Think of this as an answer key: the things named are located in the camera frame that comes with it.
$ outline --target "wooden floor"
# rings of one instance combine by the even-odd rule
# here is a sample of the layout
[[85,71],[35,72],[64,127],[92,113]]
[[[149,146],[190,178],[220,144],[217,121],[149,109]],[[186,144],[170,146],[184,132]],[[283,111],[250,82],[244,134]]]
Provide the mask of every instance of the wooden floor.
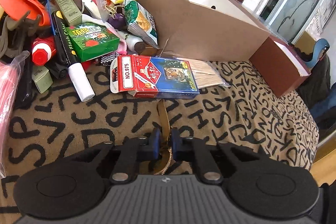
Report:
[[336,149],[314,162],[310,173],[319,186],[325,182],[332,184],[336,180]]

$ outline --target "strawberry picture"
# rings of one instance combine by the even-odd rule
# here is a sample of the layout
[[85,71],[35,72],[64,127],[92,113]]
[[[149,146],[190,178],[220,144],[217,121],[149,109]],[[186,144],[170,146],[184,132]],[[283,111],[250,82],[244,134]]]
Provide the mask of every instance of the strawberry picture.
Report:
[[87,42],[85,42],[86,47],[92,47],[92,46],[96,46],[98,44],[99,44],[98,41],[93,40],[93,39],[90,39]]

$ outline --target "red box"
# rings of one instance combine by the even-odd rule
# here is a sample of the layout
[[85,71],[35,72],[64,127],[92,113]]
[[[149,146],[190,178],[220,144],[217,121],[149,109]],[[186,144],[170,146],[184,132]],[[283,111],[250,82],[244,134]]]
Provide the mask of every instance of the red box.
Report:
[[192,99],[199,94],[188,61],[139,55],[113,60],[110,89],[149,98]]

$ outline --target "brown box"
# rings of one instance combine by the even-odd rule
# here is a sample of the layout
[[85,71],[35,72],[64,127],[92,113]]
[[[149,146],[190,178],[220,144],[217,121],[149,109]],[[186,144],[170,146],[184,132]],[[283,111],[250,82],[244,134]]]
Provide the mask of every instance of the brown box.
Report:
[[164,57],[247,61],[269,35],[236,0],[138,1],[154,17]]
[[265,40],[250,61],[276,97],[297,89],[310,75],[294,49],[274,36]]

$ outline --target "marker pen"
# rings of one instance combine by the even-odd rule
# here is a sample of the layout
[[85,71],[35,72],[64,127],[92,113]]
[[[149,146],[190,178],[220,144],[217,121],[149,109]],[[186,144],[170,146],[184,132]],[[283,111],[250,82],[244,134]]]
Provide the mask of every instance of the marker pen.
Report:
[[72,47],[61,11],[53,12],[51,14],[51,20],[54,25],[55,34],[58,36],[59,43],[64,50],[68,65],[68,73],[78,96],[82,102],[90,100],[95,93],[86,77],[82,64],[77,60],[77,55]]
[[56,79],[64,79],[68,75],[68,67],[60,64],[57,58],[52,58],[44,66],[49,70]]

